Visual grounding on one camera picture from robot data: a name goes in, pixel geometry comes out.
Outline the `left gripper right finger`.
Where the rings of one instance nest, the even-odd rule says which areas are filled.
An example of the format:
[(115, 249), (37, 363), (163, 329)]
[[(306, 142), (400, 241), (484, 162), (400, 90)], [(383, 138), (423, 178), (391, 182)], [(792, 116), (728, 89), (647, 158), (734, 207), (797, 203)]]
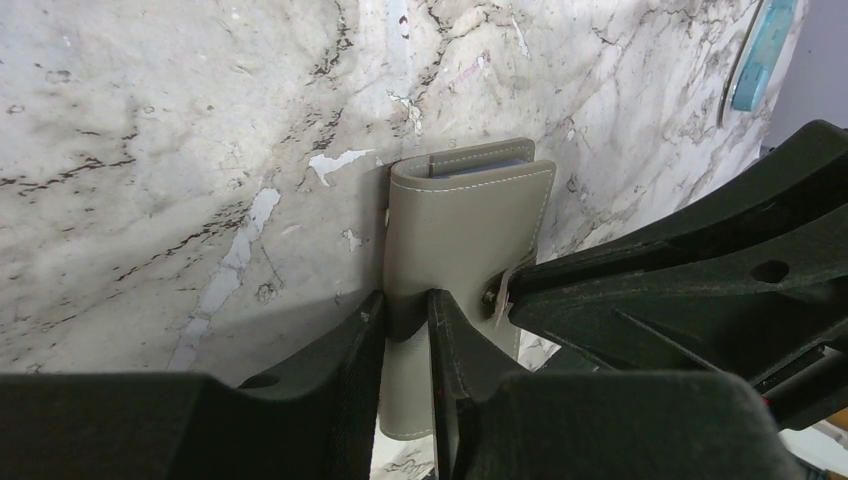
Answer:
[(799, 479), (762, 399), (723, 373), (531, 372), (427, 295), (439, 479)]

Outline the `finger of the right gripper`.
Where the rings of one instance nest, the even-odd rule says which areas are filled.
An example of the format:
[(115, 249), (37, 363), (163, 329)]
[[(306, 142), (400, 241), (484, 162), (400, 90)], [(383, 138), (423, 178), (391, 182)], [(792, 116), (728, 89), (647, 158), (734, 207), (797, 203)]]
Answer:
[(722, 257), (538, 292), (510, 318), (602, 367), (757, 385), (845, 333), (847, 211)]
[(685, 208), (613, 241), (522, 270), (512, 295), (721, 257), (847, 202), (847, 132), (804, 125), (758, 163)]

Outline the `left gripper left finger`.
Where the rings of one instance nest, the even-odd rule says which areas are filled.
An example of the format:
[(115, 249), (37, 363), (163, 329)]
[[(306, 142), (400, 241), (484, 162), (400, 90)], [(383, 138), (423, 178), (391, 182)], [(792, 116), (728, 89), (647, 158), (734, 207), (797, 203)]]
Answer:
[(207, 374), (5, 375), (5, 479), (365, 479), (386, 309), (229, 387)]

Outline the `grey leather card holder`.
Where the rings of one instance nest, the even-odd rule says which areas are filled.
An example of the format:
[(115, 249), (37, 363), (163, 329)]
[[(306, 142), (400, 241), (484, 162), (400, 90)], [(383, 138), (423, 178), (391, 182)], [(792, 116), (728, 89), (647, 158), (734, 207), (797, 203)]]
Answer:
[(520, 332), (485, 290), (534, 263), (556, 165), (525, 137), (411, 157), (390, 169), (382, 289), (388, 310), (378, 425), (412, 441), (433, 431), (427, 293), (449, 291), (510, 357)]

